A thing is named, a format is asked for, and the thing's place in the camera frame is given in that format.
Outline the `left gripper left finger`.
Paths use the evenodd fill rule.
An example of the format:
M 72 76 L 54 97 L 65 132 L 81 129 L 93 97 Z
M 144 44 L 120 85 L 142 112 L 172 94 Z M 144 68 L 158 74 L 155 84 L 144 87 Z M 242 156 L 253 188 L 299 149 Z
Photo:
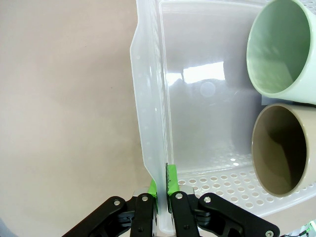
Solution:
M 130 237 L 153 237 L 156 208 L 157 187 L 152 180 L 129 200 L 108 198 L 62 237 L 120 237 L 127 231 Z

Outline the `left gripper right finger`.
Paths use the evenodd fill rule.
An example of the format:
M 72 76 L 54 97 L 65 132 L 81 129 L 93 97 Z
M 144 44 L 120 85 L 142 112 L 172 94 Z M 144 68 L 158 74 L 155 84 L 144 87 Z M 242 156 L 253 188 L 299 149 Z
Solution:
M 166 164 L 169 212 L 177 237 L 201 237 L 199 230 L 216 237 L 279 237 L 276 225 L 225 200 L 215 193 L 196 197 L 193 188 L 181 188 L 175 165 Z

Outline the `white perforated plastic basket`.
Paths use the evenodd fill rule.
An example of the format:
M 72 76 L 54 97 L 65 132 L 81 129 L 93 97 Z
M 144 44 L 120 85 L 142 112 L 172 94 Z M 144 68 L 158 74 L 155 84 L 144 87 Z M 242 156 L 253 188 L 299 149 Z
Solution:
M 268 194 L 252 165 L 251 135 L 269 104 L 246 68 L 251 25 L 270 0 L 136 0 L 130 47 L 144 166 L 157 185 L 158 229 L 173 234 L 166 166 L 196 196 L 215 193 L 277 225 L 316 221 L 316 182 Z

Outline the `beige ceramic cup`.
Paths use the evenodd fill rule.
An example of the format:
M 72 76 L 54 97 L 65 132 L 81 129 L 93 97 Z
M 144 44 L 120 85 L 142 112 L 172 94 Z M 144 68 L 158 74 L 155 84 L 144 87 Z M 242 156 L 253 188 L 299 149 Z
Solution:
M 266 192 L 286 197 L 316 181 L 316 108 L 272 104 L 257 117 L 251 151 Z

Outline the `light green ceramic mug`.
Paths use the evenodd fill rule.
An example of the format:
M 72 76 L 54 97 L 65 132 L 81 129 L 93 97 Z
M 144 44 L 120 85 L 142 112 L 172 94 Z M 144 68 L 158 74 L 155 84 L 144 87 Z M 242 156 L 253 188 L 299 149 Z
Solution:
M 246 64 L 263 96 L 316 105 L 316 15 L 300 0 L 273 0 L 255 18 Z

